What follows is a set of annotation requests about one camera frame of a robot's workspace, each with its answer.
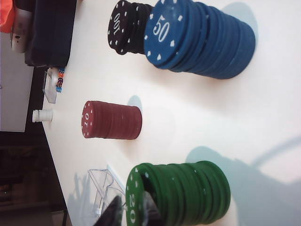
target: clear plastic stand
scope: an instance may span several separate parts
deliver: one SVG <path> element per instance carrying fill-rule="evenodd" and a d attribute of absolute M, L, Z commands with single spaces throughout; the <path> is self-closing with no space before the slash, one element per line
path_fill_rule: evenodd
<path fill-rule="evenodd" d="M 56 102 L 56 84 L 58 81 L 58 70 L 56 68 L 49 68 L 44 73 L 43 93 L 45 94 L 47 101 L 51 104 Z"/>
<path fill-rule="evenodd" d="M 125 192 L 108 169 L 90 169 L 84 193 L 86 197 L 82 205 L 81 218 L 85 225 L 93 225 L 116 195 L 119 195 L 123 207 L 121 225 L 126 226 Z"/>

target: red cloth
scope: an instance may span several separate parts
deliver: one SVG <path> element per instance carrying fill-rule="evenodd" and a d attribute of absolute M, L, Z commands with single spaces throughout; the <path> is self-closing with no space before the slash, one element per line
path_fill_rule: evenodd
<path fill-rule="evenodd" d="M 0 31 L 10 33 L 15 19 L 13 0 L 0 0 L 0 9 Z"/>

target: dark floor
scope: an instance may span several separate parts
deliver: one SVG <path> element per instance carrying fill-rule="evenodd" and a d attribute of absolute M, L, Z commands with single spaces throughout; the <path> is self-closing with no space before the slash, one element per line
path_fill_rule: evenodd
<path fill-rule="evenodd" d="M 44 226 L 53 226 L 51 216 L 61 211 L 61 225 L 66 223 L 66 204 L 43 126 L 32 123 L 32 111 L 43 106 L 44 70 L 34 69 L 25 132 L 0 132 L 0 225 L 33 226 L 44 218 Z"/>

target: printed number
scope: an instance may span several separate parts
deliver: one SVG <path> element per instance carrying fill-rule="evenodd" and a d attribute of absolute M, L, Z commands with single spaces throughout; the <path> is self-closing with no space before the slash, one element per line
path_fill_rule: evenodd
<path fill-rule="evenodd" d="M 87 121 L 89 120 L 89 114 L 88 114 L 88 113 L 85 114 L 85 119 L 86 119 Z"/>
<path fill-rule="evenodd" d="M 163 26 L 161 25 L 161 21 L 165 21 L 165 18 L 161 15 L 158 22 L 156 23 L 156 26 L 154 27 L 153 33 L 155 36 L 158 35 L 159 42 L 163 42 L 166 38 L 170 24 L 169 22 L 166 22 Z"/>
<path fill-rule="evenodd" d="M 118 13 L 116 16 L 115 16 L 115 18 L 114 18 L 114 35 L 115 35 L 115 33 L 117 32 L 117 31 L 119 31 L 120 30 L 120 20 L 119 20 L 119 18 L 120 18 L 120 13 Z"/>
<path fill-rule="evenodd" d="M 135 223 L 135 221 L 136 221 L 136 213 L 135 213 L 134 210 L 131 210 L 130 216 L 131 216 L 131 222 L 132 222 L 132 224 Z"/>
<path fill-rule="evenodd" d="M 135 206 L 135 196 L 134 194 L 130 195 L 130 207 Z"/>

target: white bottle cap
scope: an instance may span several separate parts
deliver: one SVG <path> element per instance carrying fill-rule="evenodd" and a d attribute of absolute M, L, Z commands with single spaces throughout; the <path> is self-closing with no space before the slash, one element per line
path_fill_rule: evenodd
<path fill-rule="evenodd" d="M 34 110 L 32 112 L 32 122 L 52 121 L 53 112 L 50 110 Z"/>

